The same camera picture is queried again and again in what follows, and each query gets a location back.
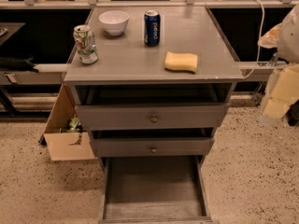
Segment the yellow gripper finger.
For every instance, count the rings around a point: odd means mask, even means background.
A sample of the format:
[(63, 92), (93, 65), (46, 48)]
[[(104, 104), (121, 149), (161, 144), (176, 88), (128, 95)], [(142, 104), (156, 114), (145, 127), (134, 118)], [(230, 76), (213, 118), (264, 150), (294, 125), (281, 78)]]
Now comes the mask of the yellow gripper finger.
[(291, 105), (294, 105), (298, 100), (299, 64), (293, 63), (279, 73), (263, 114), (270, 119), (281, 119), (286, 115)]

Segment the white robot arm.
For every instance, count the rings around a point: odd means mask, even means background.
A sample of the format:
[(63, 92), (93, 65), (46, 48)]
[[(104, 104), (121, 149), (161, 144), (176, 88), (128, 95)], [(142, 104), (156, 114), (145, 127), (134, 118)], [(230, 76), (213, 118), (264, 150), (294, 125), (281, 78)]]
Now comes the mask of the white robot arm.
[(299, 4), (282, 23), (263, 35), (258, 45), (267, 49), (276, 48), (278, 57), (289, 63), (279, 73), (263, 108), (263, 114), (268, 118), (281, 119), (299, 100)]

